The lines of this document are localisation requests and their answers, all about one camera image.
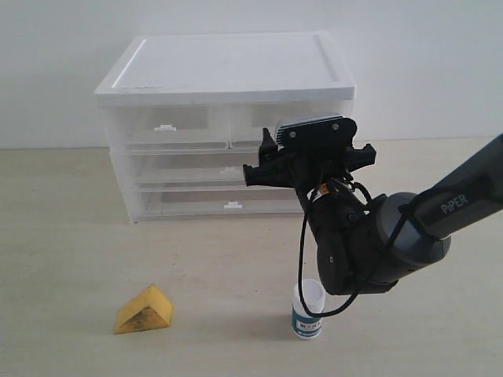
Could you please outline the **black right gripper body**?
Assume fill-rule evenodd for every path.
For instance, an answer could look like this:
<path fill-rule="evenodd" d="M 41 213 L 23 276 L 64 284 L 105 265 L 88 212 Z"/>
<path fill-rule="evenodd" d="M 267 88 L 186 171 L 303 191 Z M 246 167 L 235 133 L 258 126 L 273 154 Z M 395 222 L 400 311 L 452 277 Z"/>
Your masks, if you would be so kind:
<path fill-rule="evenodd" d="M 350 181 L 353 172 L 375 162 L 376 149 L 370 144 L 363 148 L 347 148 L 344 153 L 335 155 L 277 152 L 265 165 L 243 165 L 243 176 L 248 187 L 308 190 L 330 178 Z"/>

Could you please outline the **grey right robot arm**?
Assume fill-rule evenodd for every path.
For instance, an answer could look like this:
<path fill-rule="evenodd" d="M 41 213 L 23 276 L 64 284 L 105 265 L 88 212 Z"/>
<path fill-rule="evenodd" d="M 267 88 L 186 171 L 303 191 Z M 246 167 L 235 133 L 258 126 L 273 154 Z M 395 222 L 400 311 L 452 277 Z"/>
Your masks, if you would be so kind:
<path fill-rule="evenodd" d="M 292 189 L 303 229 L 317 245 L 318 274 L 331 295 L 372 295 L 445 258 L 451 236 L 502 209 L 502 139 L 496 137 L 441 181 L 420 192 L 371 196 L 353 173 L 376 162 L 357 148 L 352 126 L 321 127 L 289 141 L 268 130 L 248 186 Z"/>

